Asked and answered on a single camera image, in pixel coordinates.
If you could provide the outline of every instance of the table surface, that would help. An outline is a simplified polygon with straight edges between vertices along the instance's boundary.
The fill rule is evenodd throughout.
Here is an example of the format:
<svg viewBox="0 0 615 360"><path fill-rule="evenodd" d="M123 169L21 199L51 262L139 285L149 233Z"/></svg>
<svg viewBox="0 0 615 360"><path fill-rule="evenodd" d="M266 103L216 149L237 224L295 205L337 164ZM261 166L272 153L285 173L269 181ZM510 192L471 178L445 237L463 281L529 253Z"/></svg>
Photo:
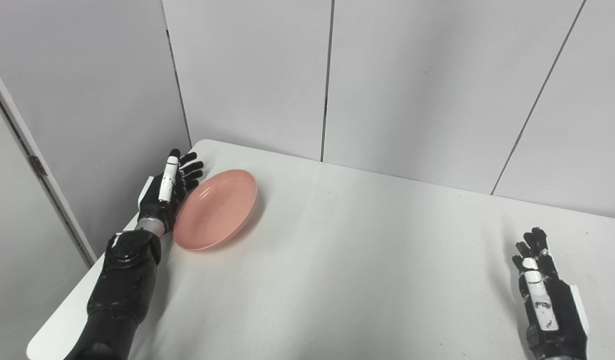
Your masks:
<svg viewBox="0 0 615 360"><path fill-rule="evenodd" d="M212 140L193 150L207 176L254 175L255 214L214 250L163 238L131 359L532 359L511 256L534 226L579 286L588 357L615 359L613 218ZM31 360L70 351L101 266L29 342Z"/></svg>

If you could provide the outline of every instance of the pink plate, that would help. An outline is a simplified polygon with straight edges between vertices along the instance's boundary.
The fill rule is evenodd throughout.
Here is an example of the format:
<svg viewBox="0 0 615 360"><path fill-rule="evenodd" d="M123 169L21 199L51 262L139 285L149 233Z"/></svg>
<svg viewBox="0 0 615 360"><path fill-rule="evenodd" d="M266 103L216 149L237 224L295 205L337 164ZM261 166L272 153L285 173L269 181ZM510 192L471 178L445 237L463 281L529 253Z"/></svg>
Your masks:
<svg viewBox="0 0 615 360"><path fill-rule="evenodd" d="M245 170L208 178L183 203L174 225L174 242L196 251L232 239L248 222L256 200L257 182Z"/></svg>

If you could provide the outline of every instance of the gray wall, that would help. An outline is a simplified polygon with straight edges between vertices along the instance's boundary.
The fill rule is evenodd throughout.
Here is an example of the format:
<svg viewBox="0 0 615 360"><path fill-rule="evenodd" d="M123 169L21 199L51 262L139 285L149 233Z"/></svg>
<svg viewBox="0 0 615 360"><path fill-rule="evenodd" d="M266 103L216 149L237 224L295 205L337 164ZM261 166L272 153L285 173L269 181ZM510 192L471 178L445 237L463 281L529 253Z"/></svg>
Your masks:
<svg viewBox="0 0 615 360"><path fill-rule="evenodd" d="M615 217L615 0L589 0L495 195Z"/></svg>
<svg viewBox="0 0 615 360"><path fill-rule="evenodd" d="M163 3L193 142L490 194L529 118L494 194L615 217L615 0L530 117L583 0Z"/></svg>
<svg viewBox="0 0 615 360"><path fill-rule="evenodd" d="M189 140L159 0L0 0L0 75L100 255Z"/></svg>
<svg viewBox="0 0 615 360"><path fill-rule="evenodd" d="M26 358L87 269L0 109L0 360Z"/></svg>

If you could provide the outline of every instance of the robotic arm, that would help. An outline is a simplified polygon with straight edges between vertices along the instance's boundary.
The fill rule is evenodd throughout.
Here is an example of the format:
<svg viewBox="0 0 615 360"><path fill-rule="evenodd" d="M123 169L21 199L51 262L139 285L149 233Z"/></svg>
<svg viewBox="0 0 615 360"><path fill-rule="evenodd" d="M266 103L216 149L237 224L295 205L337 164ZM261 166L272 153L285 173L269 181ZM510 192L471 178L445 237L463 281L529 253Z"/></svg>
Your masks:
<svg viewBox="0 0 615 360"><path fill-rule="evenodd" d="M589 326L577 286L559 278L543 230L532 228L523 239L512 260L520 274L530 350L537 360L587 360Z"/></svg>
<svg viewBox="0 0 615 360"><path fill-rule="evenodd" d="M203 162L174 149L139 203L134 230L109 239L103 267L87 303L87 322L65 360L127 360L134 334L148 314L161 262L162 235L175 224L186 193L198 186Z"/></svg>

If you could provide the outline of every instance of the robot finger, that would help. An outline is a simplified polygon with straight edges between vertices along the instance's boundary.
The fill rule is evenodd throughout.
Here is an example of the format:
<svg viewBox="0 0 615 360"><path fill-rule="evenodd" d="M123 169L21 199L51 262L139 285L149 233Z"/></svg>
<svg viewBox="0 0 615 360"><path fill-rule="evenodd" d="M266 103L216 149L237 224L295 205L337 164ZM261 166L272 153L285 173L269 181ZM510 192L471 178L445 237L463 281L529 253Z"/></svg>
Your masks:
<svg viewBox="0 0 615 360"><path fill-rule="evenodd" d="M539 255L536 260L536 264L538 265L538 271L540 271L543 275L547 276L551 280L559 280L559 272L557 271L557 267L554 265L554 260L549 253L542 253Z"/></svg>
<svg viewBox="0 0 615 360"><path fill-rule="evenodd" d="M530 250L530 247L528 246L528 244L525 241L519 241L516 243L516 249L518 250L518 252L520 253L520 255L523 258L531 258L532 257L532 251Z"/></svg>
<svg viewBox="0 0 615 360"><path fill-rule="evenodd" d="M540 227L532 228L532 236L536 242L536 249L539 253L545 253L548 251L548 236L545 231Z"/></svg>
<svg viewBox="0 0 615 360"><path fill-rule="evenodd" d="M174 193L172 194L172 199L170 200L170 204L171 209L173 209L173 211L175 211L175 209L178 209L179 207L179 203L181 203L181 198L179 198L179 193L178 191L174 191Z"/></svg>
<svg viewBox="0 0 615 360"><path fill-rule="evenodd" d="M176 183L174 185L174 197L180 202L186 197L186 182L181 171L177 171Z"/></svg>
<svg viewBox="0 0 615 360"><path fill-rule="evenodd" d="M194 161L191 164L187 164L187 166L181 168L181 171L183 172L183 176L187 176L189 173L201 169L203 169L203 161Z"/></svg>
<svg viewBox="0 0 615 360"><path fill-rule="evenodd" d="M181 152L177 148L173 148L170 151L170 155L167 157L165 164L165 170L161 176L161 185L158 190L158 200L166 203L170 202L175 183L177 182L177 175L179 173L179 157Z"/></svg>
<svg viewBox="0 0 615 360"><path fill-rule="evenodd" d="M525 281L525 277L523 275L518 277L518 291L520 292L520 296L522 296L523 301L528 300L530 297L530 290L528 289L528 283Z"/></svg>
<svg viewBox="0 0 615 360"><path fill-rule="evenodd" d="M511 257L511 262L514 263L518 272L523 273L525 271L525 267L523 266L523 257L521 255L514 255Z"/></svg>
<svg viewBox="0 0 615 360"><path fill-rule="evenodd" d="M181 164L181 166L184 166L185 164L188 164L189 162L196 159L196 157L197 157L196 152L194 151L188 152L179 159L179 164Z"/></svg>
<svg viewBox="0 0 615 360"><path fill-rule="evenodd" d="M185 183L185 190L186 191L191 191L192 189L194 189L195 187L199 186L199 181L194 179L194 180L189 180Z"/></svg>
<svg viewBox="0 0 615 360"><path fill-rule="evenodd" d="M183 176L186 183L191 182L191 180L198 179L203 176L203 170L194 170L190 173L187 173Z"/></svg>
<svg viewBox="0 0 615 360"><path fill-rule="evenodd" d="M523 239L529 245L529 252L532 258L536 258L539 256L539 246L537 243L536 237L531 232L526 232L523 234Z"/></svg>

